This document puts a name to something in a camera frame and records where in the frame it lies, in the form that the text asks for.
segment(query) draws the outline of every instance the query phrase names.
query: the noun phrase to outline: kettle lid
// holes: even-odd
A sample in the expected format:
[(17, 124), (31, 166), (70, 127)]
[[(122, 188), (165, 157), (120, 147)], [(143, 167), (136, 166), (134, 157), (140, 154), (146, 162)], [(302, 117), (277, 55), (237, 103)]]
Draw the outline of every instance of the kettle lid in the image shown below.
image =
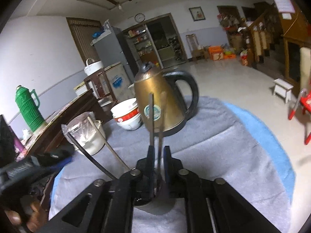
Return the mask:
[(135, 81), (147, 80), (160, 72), (161, 69), (152, 62), (144, 62), (135, 76)]

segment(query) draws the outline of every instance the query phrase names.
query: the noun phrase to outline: framed picture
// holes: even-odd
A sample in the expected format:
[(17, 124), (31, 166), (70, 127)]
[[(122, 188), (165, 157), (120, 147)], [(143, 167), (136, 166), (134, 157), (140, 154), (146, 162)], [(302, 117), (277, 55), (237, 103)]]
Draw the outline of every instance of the framed picture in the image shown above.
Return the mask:
[(193, 21), (205, 20), (205, 16), (201, 7), (189, 8)]

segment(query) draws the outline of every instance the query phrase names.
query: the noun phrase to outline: screw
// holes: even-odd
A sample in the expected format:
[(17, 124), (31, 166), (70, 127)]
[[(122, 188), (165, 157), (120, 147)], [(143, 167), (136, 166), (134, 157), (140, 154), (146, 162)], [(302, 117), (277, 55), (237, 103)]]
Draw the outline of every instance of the screw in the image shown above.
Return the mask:
[(218, 184), (218, 185), (223, 185), (226, 183), (226, 181), (223, 179), (223, 178), (217, 178), (215, 179), (215, 182)]
[(138, 175), (140, 175), (140, 171), (138, 169), (133, 169), (133, 170), (131, 170), (131, 175), (138, 176)]
[(97, 179), (93, 183), (94, 183), (95, 186), (100, 187), (102, 184), (104, 184), (104, 180)]
[(180, 169), (180, 170), (178, 171), (178, 173), (179, 173), (180, 175), (187, 175), (187, 174), (189, 173), (189, 171), (188, 171), (187, 169)]

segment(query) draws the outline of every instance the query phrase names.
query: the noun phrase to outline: light bulb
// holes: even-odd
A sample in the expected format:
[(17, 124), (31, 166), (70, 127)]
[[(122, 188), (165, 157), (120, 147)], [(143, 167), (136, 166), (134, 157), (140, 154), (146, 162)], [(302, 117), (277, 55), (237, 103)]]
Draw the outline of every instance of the light bulb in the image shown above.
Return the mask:
[(120, 3), (118, 3), (118, 9), (119, 9), (120, 11), (124, 11)]

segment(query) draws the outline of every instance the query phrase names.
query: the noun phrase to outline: black cable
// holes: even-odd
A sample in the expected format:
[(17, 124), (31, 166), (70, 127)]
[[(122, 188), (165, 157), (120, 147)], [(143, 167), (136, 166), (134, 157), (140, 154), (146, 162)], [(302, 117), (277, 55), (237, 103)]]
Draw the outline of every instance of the black cable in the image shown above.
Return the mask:
[(110, 172), (108, 172), (100, 163), (98, 163), (75, 139), (74, 137), (67, 132), (66, 134), (71, 142), (77, 146), (77, 148), (86, 156), (94, 165), (98, 167), (99, 170), (101, 170), (104, 174), (106, 174), (108, 177), (110, 177), (112, 180), (117, 180), (115, 176), (113, 176)]

